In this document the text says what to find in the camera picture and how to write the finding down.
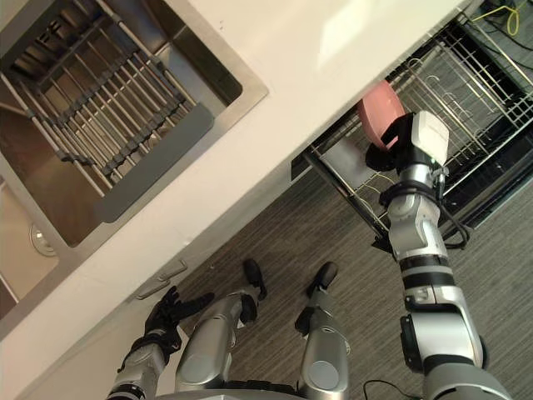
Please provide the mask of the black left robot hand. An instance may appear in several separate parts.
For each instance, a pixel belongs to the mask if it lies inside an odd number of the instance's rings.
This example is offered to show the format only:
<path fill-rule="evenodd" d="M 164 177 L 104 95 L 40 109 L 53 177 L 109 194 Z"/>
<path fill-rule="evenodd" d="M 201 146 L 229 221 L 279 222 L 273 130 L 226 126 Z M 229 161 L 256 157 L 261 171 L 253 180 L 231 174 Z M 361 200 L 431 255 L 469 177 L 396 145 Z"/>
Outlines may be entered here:
<path fill-rule="evenodd" d="M 145 334 L 161 331 L 169 333 L 179 322 L 206 308 L 215 298 L 213 292 L 206 292 L 192 300 L 182 301 L 176 286 L 172 286 L 153 307 L 145 321 Z"/>

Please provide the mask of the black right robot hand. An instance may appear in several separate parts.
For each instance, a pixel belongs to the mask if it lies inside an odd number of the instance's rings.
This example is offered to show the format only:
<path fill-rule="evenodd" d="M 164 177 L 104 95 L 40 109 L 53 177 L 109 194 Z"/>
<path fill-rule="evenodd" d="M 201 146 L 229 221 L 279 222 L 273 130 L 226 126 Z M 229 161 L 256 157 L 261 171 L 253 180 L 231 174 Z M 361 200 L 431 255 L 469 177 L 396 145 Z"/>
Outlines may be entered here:
<path fill-rule="evenodd" d="M 381 145 L 366 150 L 366 165 L 377 172 L 397 174 L 415 164 L 441 168 L 446 164 L 448 127 L 427 111 L 410 112 L 394 120 L 380 138 Z"/>

